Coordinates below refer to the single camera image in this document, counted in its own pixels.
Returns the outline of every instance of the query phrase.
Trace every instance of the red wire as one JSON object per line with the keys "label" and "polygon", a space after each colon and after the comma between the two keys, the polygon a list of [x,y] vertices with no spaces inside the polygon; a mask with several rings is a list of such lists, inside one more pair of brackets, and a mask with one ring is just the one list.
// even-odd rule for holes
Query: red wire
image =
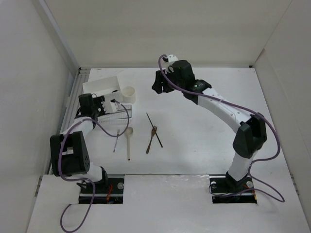
{"label": "red wire", "polygon": [[107,194],[106,198],[107,198],[107,203],[109,202],[109,199],[110,199],[110,195],[111,195],[111,192],[112,192],[112,189],[113,189],[113,186],[110,185],[109,187],[109,193]]}

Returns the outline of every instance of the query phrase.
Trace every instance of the spoon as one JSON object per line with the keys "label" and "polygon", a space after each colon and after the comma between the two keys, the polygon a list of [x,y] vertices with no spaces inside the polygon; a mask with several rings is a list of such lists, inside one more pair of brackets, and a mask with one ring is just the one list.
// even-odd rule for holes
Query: spoon
{"label": "spoon", "polygon": [[127,160],[131,160],[131,136],[133,134],[133,128],[128,127],[125,131],[125,136],[127,138]]}

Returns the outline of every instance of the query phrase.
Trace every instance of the white container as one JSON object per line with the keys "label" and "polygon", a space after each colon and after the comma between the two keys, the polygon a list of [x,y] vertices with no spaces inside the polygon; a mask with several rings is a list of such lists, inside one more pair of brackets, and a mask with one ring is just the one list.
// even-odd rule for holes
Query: white container
{"label": "white container", "polygon": [[131,86],[127,86],[121,91],[125,103],[135,103],[136,93],[135,89]]}
{"label": "white container", "polygon": [[104,96],[106,100],[122,102],[123,97],[117,76],[83,83],[83,93],[96,94]]}

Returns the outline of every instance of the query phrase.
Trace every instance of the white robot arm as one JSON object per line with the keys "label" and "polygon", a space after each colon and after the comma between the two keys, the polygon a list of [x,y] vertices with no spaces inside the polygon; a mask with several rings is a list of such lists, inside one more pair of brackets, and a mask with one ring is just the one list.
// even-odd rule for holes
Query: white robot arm
{"label": "white robot arm", "polygon": [[174,55],[163,57],[163,61],[166,69],[156,72],[155,83],[152,86],[152,89],[158,94],[174,91],[174,87],[166,79],[168,78],[174,85],[185,91],[201,93],[219,99],[213,100],[183,92],[184,97],[210,110],[236,133],[233,142],[235,155],[232,165],[225,175],[225,183],[228,186],[226,190],[229,192],[237,190],[245,184],[244,181],[252,160],[267,140],[265,122],[260,117],[249,114],[245,110],[223,103],[222,101],[225,99],[209,83],[195,79],[188,61],[178,60]]}
{"label": "white robot arm", "polygon": [[86,182],[91,180],[93,182],[107,183],[108,178],[104,168],[90,162],[85,137],[95,128],[94,121],[97,121],[98,117],[117,111],[119,106],[113,100],[105,100],[104,96],[93,98],[91,94],[80,95],[79,103],[80,109],[73,124],[64,132],[50,138],[53,173],[55,176],[59,176],[58,160],[61,143],[72,126],[77,125],[69,133],[65,142],[61,156],[62,173],[73,178],[85,178]]}

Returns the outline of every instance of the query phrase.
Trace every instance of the screw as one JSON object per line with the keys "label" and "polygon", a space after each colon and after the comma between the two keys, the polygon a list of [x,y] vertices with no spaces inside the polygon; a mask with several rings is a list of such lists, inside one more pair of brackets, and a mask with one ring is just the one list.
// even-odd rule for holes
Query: screw
{"label": "screw", "polygon": [[124,184],[123,183],[118,183],[118,189],[124,189]]}
{"label": "screw", "polygon": [[251,181],[246,182],[246,185],[247,185],[247,187],[249,187],[249,188],[254,187],[253,182],[251,182]]}
{"label": "screw", "polygon": [[212,182],[210,183],[210,187],[211,187],[211,188],[217,188],[217,183],[216,183],[216,181],[212,181]]}

